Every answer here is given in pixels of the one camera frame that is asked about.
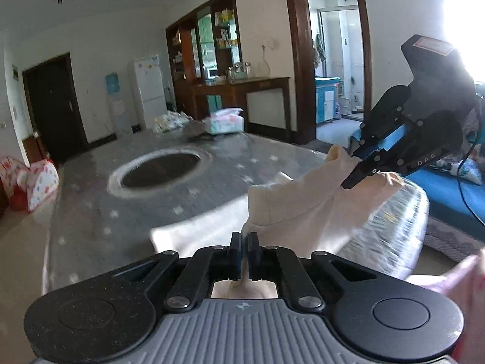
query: white label with red border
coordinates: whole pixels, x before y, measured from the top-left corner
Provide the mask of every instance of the white label with red border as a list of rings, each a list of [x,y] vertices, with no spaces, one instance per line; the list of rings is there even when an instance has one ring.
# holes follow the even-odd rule
[[[421,37],[413,44],[413,46],[415,46],[416,48],[426,49],[431,52],[438,53],[442,56],[449,55],[454,49],[454,46],[450,43],[429,37]]]

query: pillow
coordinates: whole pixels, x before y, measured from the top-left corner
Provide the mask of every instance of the pillow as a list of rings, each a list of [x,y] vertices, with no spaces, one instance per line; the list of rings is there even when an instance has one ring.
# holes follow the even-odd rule
[[[434,163],[430,164],[430,167],[453,175],[454,177],[457,175],[458,168],[461,164],[461,161],[455,162],[454,159],[443,158],[441,160],[435,161]],[[477,163],[472,159],[467,159],[463,166],[460,169],[460,178],[469,180],[477,185],[482,184],[482,174],[478,168]]]

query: wooden door frame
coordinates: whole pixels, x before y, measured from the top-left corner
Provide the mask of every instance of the wooden door frame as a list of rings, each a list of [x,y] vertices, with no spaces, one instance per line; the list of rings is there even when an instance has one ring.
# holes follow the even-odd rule
[[[364,50],[364,117],[366,118],[372,108],[372,56],[366,2],[357,0],[357,3]],[[316,138],[317,129],[310,7],[308,0],[287,0],[287,4],[295,69],[297,132],[294,133],[293,142],[303,144]]]
[[[78,98],[77,98],[77,95],[76,95],[76,88],[74,86],[74,77],[72,75],[71,54],[69,52],[65,53],[63,55],[60,55],[60,56],[56,56],[52,59],[46,60],[45,62],[37,64],[34,67],[28,68],[27,70],[24,70],[22,72],[22,79],[23,79],[23,82],[24,82],[25,99],[27,101],[28,115],[30,116],[30,119],[31,119],[32,129],[33,129],[33,131],[37,131],[37,124],[35,122],[35,116],[33,114],[32,103],[31,103],[31,99],[30,99],[30,93],[29,93],[29,90],[28,90],[27,75],[30,74],[31,72],[35,71],[36,69],[44,66],[44,65],[54,63],[54,62],[58,62],[58,61],[61,61],[61,60],[65,60],[65,62],[66,62],[67,75],[69,77],[69,84],[70,84],[70,87],[71,87],[71,92],[73,94],[73,99],[71,100],[72,108],[73,108],[73,111],[74,111],[74,117],[75,117],[77,129],[81,133],[81,141],[82,141],[83,150],[88,151],[89,150],[89,143],[88,143],[88,140],[86,138],[86,132],[84,131],[84,126],[82,124],[81,112],[79,111]]]

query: metal bolt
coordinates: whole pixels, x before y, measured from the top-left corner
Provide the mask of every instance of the metal bolt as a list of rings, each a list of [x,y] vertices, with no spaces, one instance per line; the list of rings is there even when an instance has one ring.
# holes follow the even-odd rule
[[[174,309],[183,309],[190,305],[190,301],[188,298],[176,295],[175,297],[170,297],[167,300],[167,305]]]
[[[300,297],[298,303],[303,308],[318,308],[322,305],[322,300],[311,295],[306,295],[305,297]]]

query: white refrigerator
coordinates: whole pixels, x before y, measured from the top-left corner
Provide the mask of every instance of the white refrigerator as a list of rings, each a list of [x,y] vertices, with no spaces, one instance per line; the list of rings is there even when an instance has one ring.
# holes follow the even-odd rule
[[[133,66],[135,76],[133,90],[140,126],[143,130],[151,130],[155,124],[155,118],[167,113],[158,56],[135,60]]]

